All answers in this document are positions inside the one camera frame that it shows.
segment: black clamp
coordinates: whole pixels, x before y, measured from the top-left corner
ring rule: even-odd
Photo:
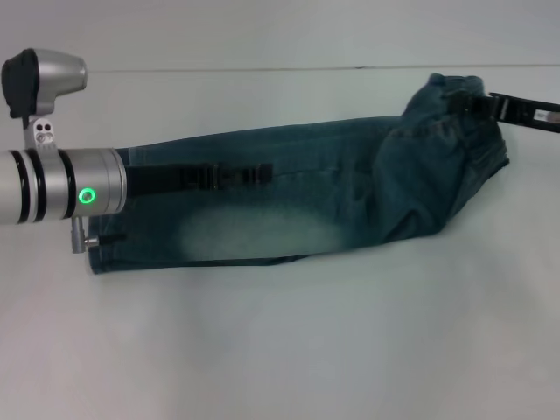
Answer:
[[[493,118],[499,123],[560,133],[560,105],[531,101],[507,94],[473,96],[466,91],[453,94],[448,111],[452,114]]]

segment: white background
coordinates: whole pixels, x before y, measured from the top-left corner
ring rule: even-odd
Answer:
[[[24,0],[0,56],[83,56],[59,145],[131,146],[396,115],[434,71],[560,102],[559,4]],[[69,222],[0,228],[0,418],[558,418],[560,136],[503,132],[442,234],[348,255],[92,276]]]

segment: black ring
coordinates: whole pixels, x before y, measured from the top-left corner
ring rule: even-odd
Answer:
[[[17,224],[26,223],[27,219],[29,219],[29,211],[31,210],[29,177],[27,175],[27,169],[25,168],[25,161],[21,157],[21,154],[16,150],[10,150],[10,153],[16,161],[21,185],[21,213],[19,214]]]
[[[64,164],[64,169],[66,170],[66,177],[68,181],[68,207],[66,208],[66,213],[62,219],[68,219],[74,214],[76,210],[76,177],[74,175],[74,167],[72,166],[72,160],[68,156],[65,150],[59,150],[59,156]]]
[[[42,221],[46,213],[46,185],[45,185],[45,172],[39,154],[34,149],[27,149],[25,151],[35,170],[35,178],[37,179],[37,216],[34,221]]]

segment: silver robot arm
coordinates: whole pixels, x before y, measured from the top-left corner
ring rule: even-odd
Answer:
[[[82,217],[118,213],[127,197],[123,161],[114,149],[60,150],[53,123],[58,96],[83,90],[84,60],[62,52],[28,49],[6,61],[3,94],[12,118],[21,118],[25,150],[0,152],[0,224],[72,219],[72,248],[98,246]]]

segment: blue denim jeans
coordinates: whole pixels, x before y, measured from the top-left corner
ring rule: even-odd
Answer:
[[[477,77],[433,74],[401,116],[253,129],[119,150],[126,165],[273,164],[272,182],[130,199],[92,218],[95,273],[271,265],[440,231],[508,164],[494,119],[453,115]]]

